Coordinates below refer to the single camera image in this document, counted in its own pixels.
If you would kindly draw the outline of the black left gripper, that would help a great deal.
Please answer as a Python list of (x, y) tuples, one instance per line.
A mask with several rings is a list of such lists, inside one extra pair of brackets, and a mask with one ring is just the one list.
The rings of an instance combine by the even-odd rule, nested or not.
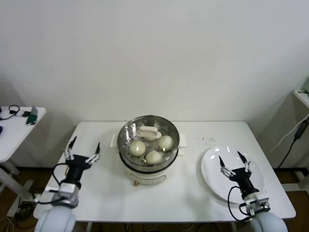
[(84, 170), (90, 168), (90, 164), (97, 162), (100, 159), (100, 143), (98, 143), (96, 151), (93, 156), (90, 158), (73, 155), (71, 150), (76, 141), (77, 137), (75, 136), (64, 149), (64, 157), (66, 159), (65, 164), (69, 167), (68, 173), (63, 179), (63, 183), (74, 184), (80, 186), (80, 180)]

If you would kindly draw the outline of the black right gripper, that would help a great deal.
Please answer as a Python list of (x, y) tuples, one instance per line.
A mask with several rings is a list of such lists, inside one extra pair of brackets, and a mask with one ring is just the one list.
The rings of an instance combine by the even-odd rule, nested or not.
[(238, 155), (241, 161), (244, 164), (244, 167), (230, 170), (226, 168), (221, 156), (219, 156), (220, 160), (220, 171), (224, 176), (229, 176), (229, 180), (236, 182), (240, 188), (241, 193), (255, 193), (259, 190), (256, 189), (252, 182), (250, 181), (251, 177), (251, 162), (247, 160), (247, 158), (238, 151)]

